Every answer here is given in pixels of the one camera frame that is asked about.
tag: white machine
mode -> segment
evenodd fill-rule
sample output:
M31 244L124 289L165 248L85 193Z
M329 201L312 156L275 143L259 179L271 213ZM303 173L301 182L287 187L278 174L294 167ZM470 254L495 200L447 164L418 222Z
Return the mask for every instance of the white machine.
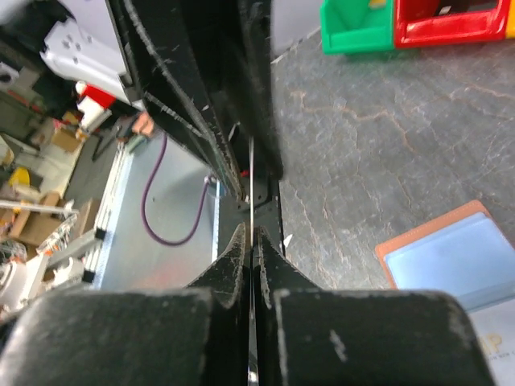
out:
M15 17L31 0L2 0L0 26ZM60 0L72 18L58 21L44 40L40 52L44 63L66 80L84 81L127 104L142 108L141 102L130 101L122 82L128 76L105 0Z
M66 265L54 270L54 278L43 281L47 271L49 258L43 254L30 259L27 263L9 261L0 266L0 320L5 319L40 294L60 285L71 285L80 282L84 272L84 264L78 259L68 259Z

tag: cardboard box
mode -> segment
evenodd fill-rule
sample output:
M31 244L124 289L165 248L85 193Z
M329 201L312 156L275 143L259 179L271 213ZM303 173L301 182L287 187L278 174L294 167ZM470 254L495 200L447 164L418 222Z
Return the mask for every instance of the cardboard box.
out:
M93 229L95 219L97 218L98 209L100 208L99 199L90 199L87 203L82 205L77 216L77 221L72 228L72 234L70 235L70 241L75 240L77 237L81 237L87 231Z
M47 207L58 207L61 201L61 196L56 191L48 192L40 201L41 205L45 205ZM51 217L51 213L41 213L44 217Z
M51 143L60 147L64 151L69 153L75 152L82 143L80 140L75 138L75 133L61 129L57 130L51 138Z
M38 256L38 252L35 250L36 247L34 245L26 245L25 248L27 250L27 261Z
M13 220L14 212L12 209L0 208L0 227Z
M70 125L79 125L79 120L77 119L77 117L69 111L64 113L62 121L69 123Z
M9 237L27 246L38 247L60 224L61 221L58 219L30 211L21 211L10 229Z

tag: thin wire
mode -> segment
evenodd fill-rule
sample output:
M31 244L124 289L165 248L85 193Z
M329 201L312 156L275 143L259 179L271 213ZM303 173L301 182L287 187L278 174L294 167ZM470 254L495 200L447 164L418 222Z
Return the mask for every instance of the thin wire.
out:
M182 123L184 125L184 127L186 127L187 129L190 129L197 137L206 139L206 137L201 132L199 132L199 130L197 130L194 126L192 126L189 123L187 123L187 121L184 120L178 113L176 113L174 110L170 109L168 106L166 106L158 98L156 98L155 96L153 96L149 92L145 92L145 97L149 101L153 102L156 106L158 106L161 109L161 111L165 112L166 114L168 114L172 118L176 119L178 122ZM219 161L218 157L216 156L216 152L215 152L215 159L216 159L216 163L218 164L219 168L221 168L221 165L218 162ZM220 173L220 179L221 179L222 183L225 186L228 186L227 183L226 183L225 176L224 176L223 172Z
M150 227L150 224L148 223L148 219L146 217L146 199L148 198L148 193L150 191L150 187L152 186L152 182L154 181L155 175L157 174L158 169L161 166L161 162L163 161L164 154L167 151L167 143L168 143L167 135L165 133L163 133L163 144L161 145L161 151L159 152L159 156L154 165L154 169L150 173L150 177L148 178L148 181L146 182L145 190L143 191L140 212L141 212L141 216L142 216L143 226L145 227L145 230L148 233L148 236L150 236L152 239L154 239L155 241L157 241L158 243L160 243L162 245L166 245L168 247L179 247L180 245L186 244L193 237L193 235L195 235L196 229L199 227L200 217L202 216L202 208L204 207L204 201L206 198L206 194L208 192L210 178L208 176L206 176L204 178L204 187L202 189L202 194L200 195L199 209L196 213L196 218L195 218L195 222L193 223L192 230L183 239L180 239L180 240L165 240L161 236L156 234Z
M250 158L250 246L254 246L254 137L249 139Z
M158 54L157 49L154 46L154 43L152 42L152 40L150 40L148 32L143 27L143 24L138 16L138 12L134 7L133 2L126 0L125 6L127 13L129 14L129 17L133 22L134 27L136 28L136 32L138 33L139 38L145 43L146 50L148 51L150 56L155 60L156 64L158 65L158 68L165 77L167 83L171 85L171 87L173 88L175 95L181 100L183 107L187 110L188 115L196 124L196 128L202 133L204 138L211 145L213 153L215 155L215 161L218 166L217 169L220 174L218 177L222 180L222 182L224 182L224 185L226 187L228 187L229 185L225 183L225 178L229 177L230 185L233 187L235 191L238 191L238 177L237 175L233 174L233 169L229 164L229 160L225 159L225 156L222 154L222 151L220 150L220 147L216 141L216 135L209 129L208 123L203 119L200 111L195 107L195 104L190 99L190 97L185 93L185 91L179 86L177 80L172 76L172 74L168 70L168 67L165 64L165 60L161 57L160 54Z

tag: metal panel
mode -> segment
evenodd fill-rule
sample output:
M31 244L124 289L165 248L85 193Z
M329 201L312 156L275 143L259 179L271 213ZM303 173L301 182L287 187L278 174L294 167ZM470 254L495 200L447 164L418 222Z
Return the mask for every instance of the metal panel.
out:
M208 193L196 234L184 246L164 247L146 234L140 202L160 146L161 138L150 141L126 159L130 169L121 171L95 278L103 290L182 287L211 263L214 191ZM160 236L177 240L189 232L207 173L204 165L169 141L146 204L150 225Z
M57 251L51 255L48 261L48 268L57 267L63 260L69 257L79 258L88 252L94 245L103 240L105 232L98 228L87 231L84 235L72 241L62 251Z

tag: gray concrete floor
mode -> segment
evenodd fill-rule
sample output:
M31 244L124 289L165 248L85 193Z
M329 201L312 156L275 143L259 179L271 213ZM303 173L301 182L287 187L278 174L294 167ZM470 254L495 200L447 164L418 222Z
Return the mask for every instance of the gray concrete floor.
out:
M98 138L90 138L84 144L68 184L68 189L64 193L65 199L75 200L76 207L80 207L82 203L89 199L101 199L104 194L117 145L112 143L107 151L93 162L93 151L98 141Z
M325 56L273 68L288 258L325 288L387 287L374 247L473 199L515 242L515 45Z

